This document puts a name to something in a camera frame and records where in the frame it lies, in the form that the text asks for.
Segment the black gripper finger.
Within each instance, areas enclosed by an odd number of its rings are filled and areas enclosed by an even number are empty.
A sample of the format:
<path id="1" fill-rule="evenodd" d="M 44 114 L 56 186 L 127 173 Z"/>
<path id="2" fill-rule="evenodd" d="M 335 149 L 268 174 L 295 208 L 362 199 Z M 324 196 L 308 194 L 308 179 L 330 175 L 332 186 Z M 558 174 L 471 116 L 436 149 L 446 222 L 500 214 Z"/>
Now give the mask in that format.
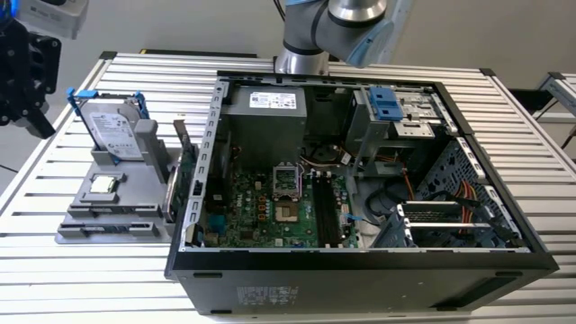
<path id="1" fill-rule="evenodd" d="M 31 135 L 42 139 L 55 134 L 55 128 L 46 117 L 50 108 L 46 96 L 56 91 L 60 53 L 62 42 L 58 38 L 38 33 L 30 34 L 23 85 L 26 103 L 23 117 L 30 123 L 27 129 Z"/>

